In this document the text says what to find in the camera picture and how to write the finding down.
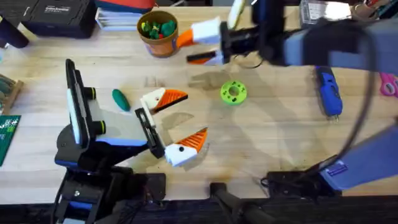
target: circuit board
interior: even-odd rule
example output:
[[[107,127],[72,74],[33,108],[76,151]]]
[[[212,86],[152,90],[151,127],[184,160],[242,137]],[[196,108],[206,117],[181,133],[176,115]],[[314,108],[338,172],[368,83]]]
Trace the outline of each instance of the circuit board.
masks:
[[[0,166],[6,157],[8,147],[17,129],[20,115],[1,115],[0,116]]]

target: black case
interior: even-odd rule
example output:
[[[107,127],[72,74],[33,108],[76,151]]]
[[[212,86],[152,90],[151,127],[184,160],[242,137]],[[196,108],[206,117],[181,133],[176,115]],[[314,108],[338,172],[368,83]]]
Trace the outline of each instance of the black case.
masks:
[[[22,24],[40,36],[84,39],[93,33],[96,10],[91,0],[34,0]]]

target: wooden surface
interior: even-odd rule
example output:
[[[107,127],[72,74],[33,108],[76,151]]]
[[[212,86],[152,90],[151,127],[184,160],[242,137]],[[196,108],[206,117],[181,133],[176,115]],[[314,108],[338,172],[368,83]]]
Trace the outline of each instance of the wooden surface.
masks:
[[[227,7],[163,8],[178,19],[180,32],[192,22],[220,15]],[[250,26],[246,9],[240,26]],[[287,8],[287,28],[299,26],[298,9]],[[333,69],[343,98],[338,124],[326,120],[319,107],[312,67],[272,67],[264,63],[246,70],[230,63],[222,67],[187,65],[185,56],[212,47],[181,49],[167,59],[150,56],[135,32],[101,32],[90,40],[38,38],[24,30],[29,47],[10,48],[0,73],[25,85],[11,111],[21,114],[14,140],[0,167],[0,203],[52,202],[65,168],[54,164],[56,140],[69,123],[65,59],[75,61],[86,86],[96,87],[102,109],[120,112],[111,97],[121,89],[133,103],[158,87],[186,91],[189,99],[155,116],[170,137],[179,140],[208,126],[208,138],[198,157],[172,168],[145,152],[122,163],[137,172],[165,172],[166,199],[207,198],[212,181],[228,183],[239,197],[265,197],[259,179],[270,170],[305,169],[337,153],[356,119],[363,99],[365,71]],[[241,80],[248,98],[239,106],[224,104],[221,85]],[[374,96],[364,139],[392,124],[396,98]],[[396,194],[398,178],[348,190],[345,195]]]

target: green gear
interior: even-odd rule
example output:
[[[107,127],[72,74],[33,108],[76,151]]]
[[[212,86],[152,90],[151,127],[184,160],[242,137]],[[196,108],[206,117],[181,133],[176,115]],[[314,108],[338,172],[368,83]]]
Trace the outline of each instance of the green gear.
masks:
[[[248,92],[243,83],[231,80],[221,87],[221,99],[229,105],[241,104],[247,97]]]

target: pink scissors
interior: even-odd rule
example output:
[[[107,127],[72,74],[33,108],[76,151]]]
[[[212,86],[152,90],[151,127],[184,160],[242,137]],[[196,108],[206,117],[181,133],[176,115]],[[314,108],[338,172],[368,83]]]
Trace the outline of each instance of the pink scissors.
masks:
[[[394,96],[398,98],[398,79],[389,73],[380,73],[381,86],[380,92],[384,96]]]

